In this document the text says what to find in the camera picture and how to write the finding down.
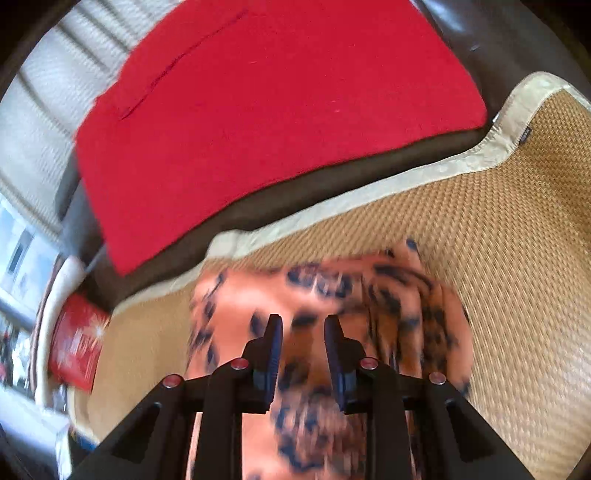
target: leather sofa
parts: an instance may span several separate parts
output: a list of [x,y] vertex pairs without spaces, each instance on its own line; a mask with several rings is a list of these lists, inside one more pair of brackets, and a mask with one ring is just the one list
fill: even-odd
[[468,150],[485,136],[510,91],[531,72],[554,73],[591,96],[591,84],[565,46],[519,1],[413,2],[476,82],[488,110],[489,122],[483,128],[428,138],[268,187],[233,203],[125,277],[115,272],[103,247],[74,153],[61,181],[56,210],[67,252],[92,263],[86,294],[110,310],[142,288],[196,265],[221,231],[256,229],[345,191]]

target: red cushion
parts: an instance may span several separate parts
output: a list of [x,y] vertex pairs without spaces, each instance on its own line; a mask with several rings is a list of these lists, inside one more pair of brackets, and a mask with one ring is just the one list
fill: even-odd
[[77,155],[125,274],[248,193],[485,121],[408,0],[185,0],[96,101]]

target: red box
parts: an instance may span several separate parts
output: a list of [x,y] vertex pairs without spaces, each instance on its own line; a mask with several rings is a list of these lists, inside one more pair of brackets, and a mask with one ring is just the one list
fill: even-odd
[[51,341],[49,369],[61,381],[92,391],[111,317],[74,293],[64,304]]

